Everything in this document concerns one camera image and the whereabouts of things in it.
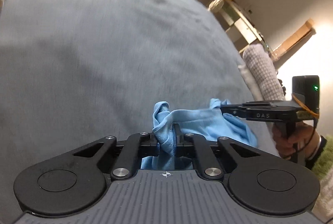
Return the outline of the person's right hand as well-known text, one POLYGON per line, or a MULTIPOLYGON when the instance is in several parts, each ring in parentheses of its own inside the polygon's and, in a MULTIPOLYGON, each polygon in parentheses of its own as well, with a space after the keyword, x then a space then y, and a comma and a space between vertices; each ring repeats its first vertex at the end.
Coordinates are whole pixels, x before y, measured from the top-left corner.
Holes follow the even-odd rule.
POLYGON ((276 125, 273 126, 272 132, 275 148, 284 159, 289 159, 288 156, 297 151, 294 148, 295 144, 299 145, 299 149, 303 148, 305 158, 309 159, 316 153, 321 142, 321 136, 316 130, 304 122, 297 122, 295 131, 289 137, 284 136, 276 125))

